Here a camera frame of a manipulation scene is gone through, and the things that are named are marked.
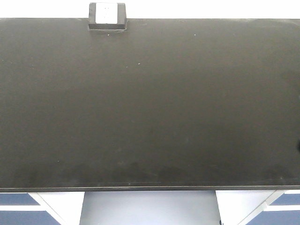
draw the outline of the light gray floor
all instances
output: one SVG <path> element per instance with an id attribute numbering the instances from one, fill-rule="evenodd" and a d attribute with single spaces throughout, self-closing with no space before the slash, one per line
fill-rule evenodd
<path id="1" fill-rule="evenodd" d="M 214 191 L 86 192 L 80 225 L 218 225 Z"/>

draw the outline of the electrical outlet box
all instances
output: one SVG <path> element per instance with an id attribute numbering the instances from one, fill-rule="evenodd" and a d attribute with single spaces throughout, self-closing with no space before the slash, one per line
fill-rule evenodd
<path id="1" fill-rule="evenodd" d="M 90 3 L 89 29 L 125 30 L 126 27 L 124 3 Z"/>

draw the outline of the black countertop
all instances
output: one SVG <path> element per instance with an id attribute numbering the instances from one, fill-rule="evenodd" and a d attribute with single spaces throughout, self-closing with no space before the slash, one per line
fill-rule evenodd
<path id="1" fill-rule="evenodd" d="M 0 191 L 300 188 L 300 20 L 0 19 Z"/>

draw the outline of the white wall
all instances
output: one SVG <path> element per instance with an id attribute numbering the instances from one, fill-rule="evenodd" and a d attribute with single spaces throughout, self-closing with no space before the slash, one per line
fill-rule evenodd
<path id="1" fill-rule="evenodd" d="M 80 225 L 218 225 L 214 191 L 86 192 Z"/>
<path id="2" fill-rule="evenodd" d="M 2 0 L 0 18 L 87 18 L 90 2 L 124 2 L 128 18 L 300 18 L 299 0 Z"/>

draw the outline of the white outlet faceplate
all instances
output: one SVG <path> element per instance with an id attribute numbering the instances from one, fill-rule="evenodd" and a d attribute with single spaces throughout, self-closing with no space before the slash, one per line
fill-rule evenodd
<path id="1" fill-rule="evenodd" d="M 96 3 L 96 23 L 117 24 L 118 4 L 117 3 Z"/>

